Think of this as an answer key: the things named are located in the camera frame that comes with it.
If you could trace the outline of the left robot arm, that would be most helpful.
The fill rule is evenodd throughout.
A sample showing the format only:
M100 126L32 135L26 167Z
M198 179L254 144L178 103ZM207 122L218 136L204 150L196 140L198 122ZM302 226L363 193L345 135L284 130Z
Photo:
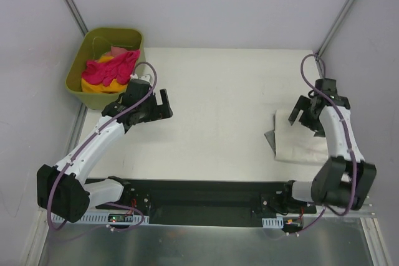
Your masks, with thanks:
M133 79L118 98L105 106L90 134L54 166L37 171L37 203L48 216L74 223L92 207L112 203L126 209L132 201L132 185L116 176L96 182L86 180L100 158L132 126L171 118L173 111L166 89L158 103L153 86Z

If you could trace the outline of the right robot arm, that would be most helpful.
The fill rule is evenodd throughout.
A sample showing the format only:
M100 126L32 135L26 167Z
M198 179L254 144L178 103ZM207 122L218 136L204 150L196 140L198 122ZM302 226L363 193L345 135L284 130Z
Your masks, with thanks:
M343 213L363 206L377 175L374 164L366 162L360 152L350 122L350 103L337 93L336 81L318 79L307 96L300 96L288 117L324 137L328 158L311 182L289 181L288 193L281 196L281 207L293 213L303 202Z

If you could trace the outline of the white t shirt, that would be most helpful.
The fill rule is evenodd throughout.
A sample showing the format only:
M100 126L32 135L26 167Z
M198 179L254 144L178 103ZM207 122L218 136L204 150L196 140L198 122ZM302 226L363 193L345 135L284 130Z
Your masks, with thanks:
M275 160L286 163L322 166L328 159L327 142L302 126L290 125L288 110L277 110L274 122Z

